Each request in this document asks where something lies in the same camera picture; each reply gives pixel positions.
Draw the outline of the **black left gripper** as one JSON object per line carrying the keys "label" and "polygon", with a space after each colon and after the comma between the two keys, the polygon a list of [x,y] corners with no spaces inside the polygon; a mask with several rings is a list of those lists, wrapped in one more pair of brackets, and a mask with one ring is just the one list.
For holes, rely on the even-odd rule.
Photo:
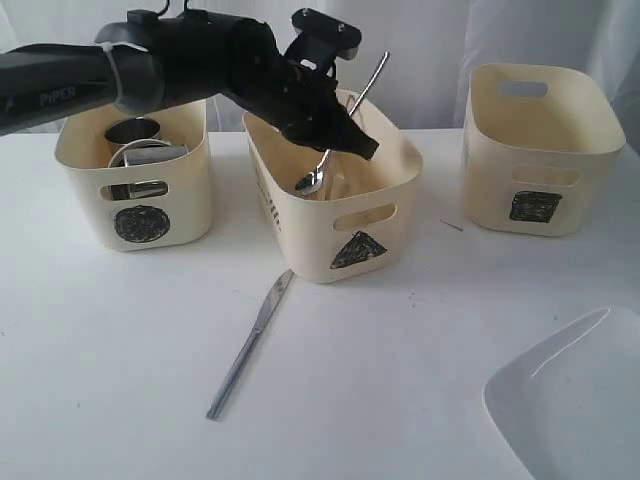
{"label": "black left gripper", "polygon": [[337,80],[277,54],[256,57],[234,75],[234,100],[276,128],[290,142],[370,161],[379,142],[348,115],[336,94]]}

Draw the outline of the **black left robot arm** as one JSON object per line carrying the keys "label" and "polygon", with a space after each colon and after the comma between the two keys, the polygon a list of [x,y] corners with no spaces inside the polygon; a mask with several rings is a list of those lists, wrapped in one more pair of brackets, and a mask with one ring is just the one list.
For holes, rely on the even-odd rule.
{"label": "black left robot arm", "polygon": [[296,145],[372,158],[376,140],[336,92],[336,62],[356,56],[361,31],[311,8],[291,23],[296,37],[280,51],[271,27],[252,18],[136,9],[90,45],[10,50],[1,56],[1,131],[104,105],[140,116],[223,95]]}

